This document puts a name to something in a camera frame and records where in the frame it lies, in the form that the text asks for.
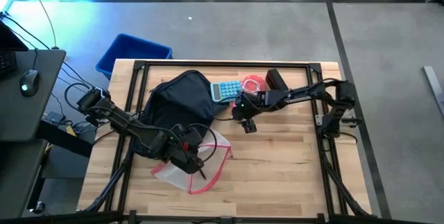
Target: white cable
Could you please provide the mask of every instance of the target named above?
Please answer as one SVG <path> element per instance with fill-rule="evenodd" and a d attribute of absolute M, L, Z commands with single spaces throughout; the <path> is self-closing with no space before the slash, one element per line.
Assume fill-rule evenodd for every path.
<path fill-rule="evenodd" d="M 39 0 L 40 5 L 42 5 L 43 11 L 46 14 L 46 17 L 48 18 L 49 24 L 51 25 L 51 30 L 53 31 L 53 38 L 54 38 L 54 46 L 57 46 L 57 40 L 56 40 L 56 34 L 54 32 L 54 26 L 53 22 L 51 22 L 51 19 L 49 18 L 48 12 L 46 11 L 45 7 L 43 6 L 42 0 Z"/>

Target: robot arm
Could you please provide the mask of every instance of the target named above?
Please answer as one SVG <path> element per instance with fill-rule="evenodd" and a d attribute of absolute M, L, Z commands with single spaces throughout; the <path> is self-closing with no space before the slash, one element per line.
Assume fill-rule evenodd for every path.
<path fill-rule="evenodd" d="M 147 126 L 135 117 L 124 112 L 112 101 L 109 93 L 99 88 L 89 90 L 78 102 L 78 111 L 87 115 L 87 120 L 97 125 L 97 119 L 107 119 L 111 127 L 122 135 L 132 135 L 144 147 L 135 152 L 141 156 L 171 161 L 186 173 L 195 173 L 203 167 L 197 156 L 202 143 L 199 133 L 182 126 L 173 132 L 165 128 Z"/>
<path fill-rule="evenodd" d="M 336 88 L 336 99 L 326 92 L 326 88 Z M 251 119 L 262 112 L 273 112 L 283 107 L 303 101 L 317 99 L 332 106 L 329 114 L 322 118 L 323 134 L 327 137 L 339 137 L 339 124 L 346 110 L 355 106 L 355 86 L 347 81 L 321 81 L 298 89 L 287 91 L 272 89 L 260 91 L 257 95 L 242 92 L 232 109 L 233 119 L 240 121 L 246 133 L 256 132 Z"/>
<path fill-rule="evenodd" d="M 232 109 L 233 119 L 240 122 L 246 133 L 257 131 L 252 117 L 262 112 L 274 112 L 292 103 L 317 99 L 332 107 L 330 113 L 322 117 L 322 135 L 325 138 L 336 138 L 340 135 L 339 124 L 342 116 L 346 110 L 351 110 L 355 106 L 355 86 L 348 81 L 326 79 L 298 89 L 288 89 L 276 70 L 268 71 L 266 80 L 272 90 L 260 91 L 257 95 L 241 92 L 240 97 L 235 101 L 236 106 Z M 328 87 L 336 88 L 336 98 L 326 92 Z M 332 168 L 325 153 L 321 154 L 321 167 L 331 177 L 354 215 L 370 215 L 354 200 L 347 187 L 342 183 L 341 177 Z"/>

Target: cable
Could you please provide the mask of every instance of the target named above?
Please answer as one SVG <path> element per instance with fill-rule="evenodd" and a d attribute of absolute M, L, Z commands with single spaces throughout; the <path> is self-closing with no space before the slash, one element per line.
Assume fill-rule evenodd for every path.
<path fill-rule="evenodd" d="M 188 125 L 186 128 L 191 127 L 191 126 L 200 126 L 200 127 L 204 127 L 204 128 L 206 128 L 206 129 L 211 133 L 211 135 L 213 135 L 213 138 L 214 138 L 214 148 L 213 148 L 213 151 L 211 152 L 211 154 L 208 155 L 208 157 L 205 158 L 205 159 L 202 161 L 202 162 L 205 163 L 205 162 L 208 161 L 208 160 L 209 160 L 209 159 L 215 154 L 215 152 L 216 152 L 216 149 L 217 149 L 217 138 L 216 138 L 216 135 L 214 134 L 214 132 L 213 132 L 212 129 L 208 128 L 207 126 L 205 126 L 205 125 L 203 125 L 203 124 L 200 124 L 200 123 L 192 123 L 192 124 Z"/>
<path fill-rule="evenodd" d="M 62 103 L 58 100 L 58 97 L 55 96 L 52 92 L 51 92 L 51 95 L 57 100 L 57 103 L 60 105 L 60 111 L 62 112 L 62 116 L 64 116 L 66 118 L 65 114 L 63 113 Z"/>
<path fill-rule="evenodd" d="M 61 78 L 61 77 L 57 77 L 57 78 L 60 79 L 61 81 L 63 81 L 64 83 L 67 83 L 68 85 L 71 85 L 71 83 L 68 82 L 68 81 L 66 81 L 65 79 L 63 79 L 63 78 Z M 85 93 L 86 93 L 86 91 L 84 91 L 83 89 L 80 89 L 80 88 L 75 87 L 75 86 L 74 86 L 74 88 L 78 89 L 78 90 L 81 91 L 81 92 L 85 92 Z"/>
<path fill-rule="evenodd" d="M 286 95 L 286 96 L 283 96 L 281 99 L 277 100 L 276 103 L 274 103 L 274 104 L 272 104 L 272 105 L 270 105 L 270 106 L 268 106 L 268 107 L 265 107 L 265 108 L 259 108 L 259 107 L 257 107 L 254 103 L 252 103 L 252 102 L 250 101 L 250 99 L 249 99 L 247 96 L 244 96 L 244 98 L 245 98 L 245 99 L 251 104 L 251 106 L 252 106 L 253 108 L 255 108 L 256 110 L 262 111 L 262 112 L 273 109 L 273 108 L 276 107 L 276 105 L 277 105 L 282 99 L 284 99 L 285 97 L 287 97 L 287 95 Z"/>
<path fill-rule="evenodd" d="M 71 86 L 72 85 L 68 86 L 68 88 L 65 90 L 65 100 L 67 100 L 67 92 L 68 92 L 68 90 L 69 90 L 69 88 Z M 67 103 L 68 103 L 69 106 L 71 106 L 73 109 L 75 109 L 75 107 L 68 100 L 67 100 Z M 94 106 L 94 107 L 87 108 L 85 110 L 85 113 L 90 111 L 90 110 L 106 110 L 108 112 L 111 112 L 111 110 L 106 108 L 106 107 Z M 173 137 L 173 139 L 178 143 L 178 145 L 182 148 L 182 150 L 184 151 L 184 154 L 185 154 L 187 160 L 189 159 L 188 156 L 186 155 L 187 154 L 187 150 L 185 150 L 185 147 L 183 146 L 183 143 L 180 141 L 179 137 L 173 131 L 171 131 L 171 130 L 169 130 L 167 128 L 161 128 L 161 127 L 155 127 L 155 126 L 145 126 L 143 123 L 140 123 L 138 121 L 137 122 L 140 123 L 140 125 L 136 125 L 132 121 L 128 121 L 127 119 L 125 119 L 125 117 L 123 117 L 123 116 L 121 116 L 119 114 L 116 114 L 116 116 L 120 117 L 120 119 L 123 119 L 124 121 L 126 121 L 126 123 L 128 125 L 136 127 L 136 128 L 141 128 L 141 129 L 145 129 L 145 130 L 161 130 L 161 131 L 165 131 L 165 132 L 169 133 Z M 146 148 L 149 148 L 146 144 L 143 143 L 143 141 L 141 140 L 141 138 L 138 135 L 134 135 L 134 136 L 139 140 L 139 142 L 140 142 L 140 144 L 142 146 L 144 146 Z"/>
<path fill-rule="evenodd" d="M 340 81 L 337 78 L 324 78 L 324 79 L 321 80 L 321 82 L 324 82 L 324 81 L 327 81 L 327 80 Z"/>
<path fill-rule="evenodd" d="M 74 79 L 74 80 L 76 80 L 76 81 L 78 81 L 78 82 L 80 82 L 80 83 L 84 83 L 82 80 L 80 80 L 80 79 L 78 79 L 78 78 L 74 78 L 73 76 L 71 76 L 71 74 L 69 74 L 67 70 L 63 69 L 63 67 L 61 67 L 60 69 L 61 69 L 62 71 L 64 71 L 64 72 L 68 75 L 68 77 L 70 77 L 70 78 L 72 78 L 72 79 Z"/>
<path fill-rule="evenodd" d="M 89 121 L 80 121 L 72 126 L 72 128 L 77 128 L 77 126 L 81 123 L 89 123 Z"/>
<path fill-rule="evenodd" d="M 43 6 L 42 0 L 39 0 L 40 5 L 42 5 L 43 11 L 46 14 L 46 17 L 48 18 L 49 24 L 51 25 L 51 30 L 53 32 L 53 38 L 54 38 L 54 46 L 57 46 L 57 40 L 56 40 L 56 32 L 54 32 L 54 26 L 53 22 L 51 22 L 51 19 L 49 18 L 48 12 L 46 11 L 46 8 Z"/>
<path fill-rule="evenodd" d="M 85 79 L 83 79 L 80 75 L 78 75 L 77 71 L 74 70 L 69 64 L 67 64 L 65 61 L 63 61 L 63 64 L 65 64 L 66 66 L 68 66 L 68 68 L 70 68 L 72 70 L 72 72 L 74 72 L 83 82 L 87 83 L 88 85 L 90 85 L 91 87 L 95 87 L 93 86 L 91 83 L 87 82 Z"/>
<path fill-rule="evenodd" d="M 216 116 L 214 116 L 214 114 L 213 114 L 213 109 L 214 109 L 214 107 L 215 107 L 216 105 L 218 105 L 218 104 L 222 104 L 223 101 L 228 100 L 228 99 L 233 99 L 233 98 L 239 98 L 239 97 L 238 97 L 238 96 L 229 96 L 229 97 L 226 97 L 226 98 L 220 100 L 220 101 L 217 102 L 217 103 L 214 103 L 213 106 L 212 106 L 211 109 L 210 109 L 210 113 L 211 113 L 212 117 L 213 117 L 214 119 L 218 120 L 218 121 L 231 121 L 231 120 L 234 120 L 234 119 L 233 119 L 233 116 L 231 116 L 231 117 L 228 118 L 228 119 L 220 119 L 220 118 L 217 118 Z"/>
<path fill-rule="evenodd" d="M 83 131 L 84 129 L 86 129 L 86 127 L 88 127 L 89 126 L 89 124 L 87 124 L 81 131 L 79 131 L 79 132 L 77 132 L 77 131 L 74 131 L 76 134 L 85 134 L 85 133 L 89 133 L 89 132 L 93 132 L 93 131 L 97 131 L 100 127 L 102 127 L 102 126 L 104 126 L 105 124 L 107 124 L 107 123 L 109 123 L 109 121 L 107 121 L 107 122 L 105 122 L 105 123 L 102 123 L 102 124 L 99 124 L 99 126 L 97 126 L 97 128 L 95 128 L 95 129 L 93 129 L 93 130 L 86 130 L 86 131 Z"/>
<path fill-rule="evenodd" d="M 346 133 L 346 132 L 340 132 L 339 134 L 341 134 L 341 135 L 346 135 L 346 136 L 349 136 L 349 137 L 353 137 L 353 138 L 355 139 L 356 143 L 358 143 L 358 139 L 357 139 L 357 137 L 355 137 L 355 136 L 352 135 L 352 134 L 349 134 L 349 133 Z"/>
<path fill-rule="evenodd" d="M 45 43 L 43 43 L 41 40 L 39 40 L 36 36 L 32 35 L 30 32 L 28 32 L 23 26 L 21 26 L 19 23 L 17 23 L 14 19 L 11 19 L 10 17 L 6 15 L 0 15 L 0 17 L 4 17 L 6 19 L 9 19 L 10 21 L 14 22 L 18 27 L 20 27 L 25 33 L 28 33 L 31 37 L 35 38 L 40 44 L 43 44 L 48 50 L 51 50 Z"/>
<path fill-rule="evenodd" d="M 67 102 L 67 104 L 68 104 L 69 107 L 71 107 L 71 108 L 77 110 L 77 108 L 76 108 L 74 105 L 72 105 L 72 104 L 69 102 L 69 100 L 68 100 L 68 91 L 69 91 L 69 89 L 71 89 L 71 87 L 73 87 L 74 85 L 82 85 L 82 86 L 84 86 L 84 87 L 86 87 L 86 88 L 88 88 L 88 89 L 89 89 L 89 86 L 87 86 L 86 84 L 83 84 L 83 83 L 74 83 L 74 84 L 71 84 L 70 86 L 68 86 L 68 87 L 65 89 L 65 101 Z"/>
<path fill-rule="evenodd" d="M 96 139 L 96 141 L 94 141 L 94 142 L 92 143 L 92 145 L 93 145 L 93 146 L 96 145 L 96 144 L 97 144 L 100 140 L 102 140 L 104 137 L 106 137 L 106 136 L 108 136 L 109 134 L 114 133 L 114 132 L 116 132 L 116 130 L 111 130 L 111 131 L 109 131 L 109 132 L 107 132 L 107 133 L 101 135 L 99 138 Z"/>
<path fill-rule="evenodd" d="M 34 57 L 34 62 L 33 62 L 33 69 L 35 69 L 35 61 L 37 61 L 37 56 L 39 55 L 37 52 L 37 49 L 34 49 L 35 51 L 35 57 Z"/>
<path fill-rule="evenodd" d="M 30 44 L 32 47 L 34 47 L 34 49 L 37 49 L 37 47 L 35 47 L 35 45 L 33 45 L 33 43 L 29 42 L 26 38 L 24 38 L 22 35 L 20 35 L 18 32 L 14 31 L 13 29 L 11 29 L 9 26 L 6 26 L 9 28 L 9 31 L 12 31 L 13 33 L 15 33 L 17 36 L 21 37 L 24 41 L 28 42 L 28 44 Z"/>

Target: blue plastic container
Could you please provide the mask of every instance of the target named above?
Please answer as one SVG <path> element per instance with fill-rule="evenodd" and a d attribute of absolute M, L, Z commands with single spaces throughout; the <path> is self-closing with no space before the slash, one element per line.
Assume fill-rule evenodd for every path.
<path fill-rule="evenodd" d="M 173 49 L 162 44 L 143 40 L 124 33 L 117 35 L 105 55 L 97 62 L 96 70 L 111 79 L 117 58 L 173 59 Z"/>

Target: table leg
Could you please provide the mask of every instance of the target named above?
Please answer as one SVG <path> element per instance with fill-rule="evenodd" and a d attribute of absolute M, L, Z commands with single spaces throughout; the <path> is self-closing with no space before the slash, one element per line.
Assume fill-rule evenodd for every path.
<path fill-rule="evenodd" d="M 36 210 L 36 208 L 45 181 L 45 179 L 42 177 L 42 174 L 47 160 L 48 160 L 48 154 L 44 154 L 42 161 L 40 162 L 39 171 L 35 178 L 33 190 L 31 192 L 31 195 L 29 196 L 28 204 L 26 206 L 26 209 L 33 210 L 34 214 L 39 214 L 39 210 Z"/>
<path fill-rule="evenodd" d="M 66 133 L 46 121 L 40 121 L 35 138 L 47 140 L 50 144 L 59 146 L 86 158 L 89 158 L 91 155 L 92 144 Z"/>

